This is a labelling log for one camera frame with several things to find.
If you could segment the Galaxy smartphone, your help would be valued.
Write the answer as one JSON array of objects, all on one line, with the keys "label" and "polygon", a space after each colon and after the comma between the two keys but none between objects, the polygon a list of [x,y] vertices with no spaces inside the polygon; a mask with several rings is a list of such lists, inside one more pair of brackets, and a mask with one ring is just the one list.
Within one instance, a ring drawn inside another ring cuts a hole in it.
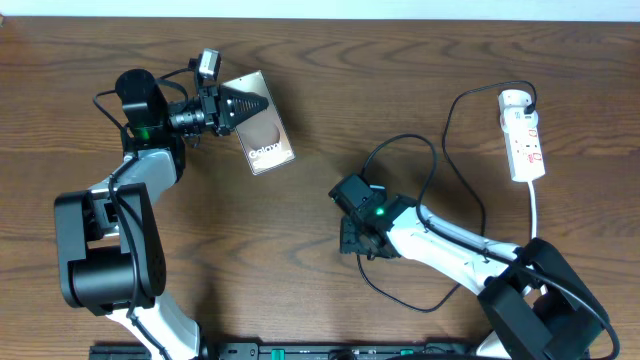
[{"label": "Galaxy smartphone", "polygon": [[225,86],[260,95],[268,107],[236,127],[240,144],[254,175],[274,170],[295,159],[293,147],[261,71],[227,81]]}]

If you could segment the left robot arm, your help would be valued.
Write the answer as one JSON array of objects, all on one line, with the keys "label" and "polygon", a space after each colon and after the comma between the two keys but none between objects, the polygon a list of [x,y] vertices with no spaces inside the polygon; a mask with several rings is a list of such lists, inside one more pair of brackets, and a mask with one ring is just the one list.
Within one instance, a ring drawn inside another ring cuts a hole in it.
[{"label": "left robot arm", "polygon": [[185,140],[230,134],[266,110],[267,98],[194,76],[197,96],[170,103],[171,86],[144,69],[123,73],[116,94],[128,119],[120,125],[123,162],[87,190],[59,195],[54,220],[60,287],[73,308],[125,327],[153,359],[215,359],[197,321],[166,288],[166,262],[153,205],[185,168]]}]

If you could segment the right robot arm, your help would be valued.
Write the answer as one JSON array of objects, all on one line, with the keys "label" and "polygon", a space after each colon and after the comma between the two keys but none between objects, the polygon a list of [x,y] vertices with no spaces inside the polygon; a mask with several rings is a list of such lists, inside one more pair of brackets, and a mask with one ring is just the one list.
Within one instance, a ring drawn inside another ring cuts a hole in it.
[{"label": "right robot arm", "polygon": [[606,310],[550,243],[491,240],[436,216],[417,200],[365,189],[334,194],[343,211],[340,250],[369,259],[405,258],[473,293],[492,326],[480,358],[583,359],[601,334],[609,358],[622,350]]}]

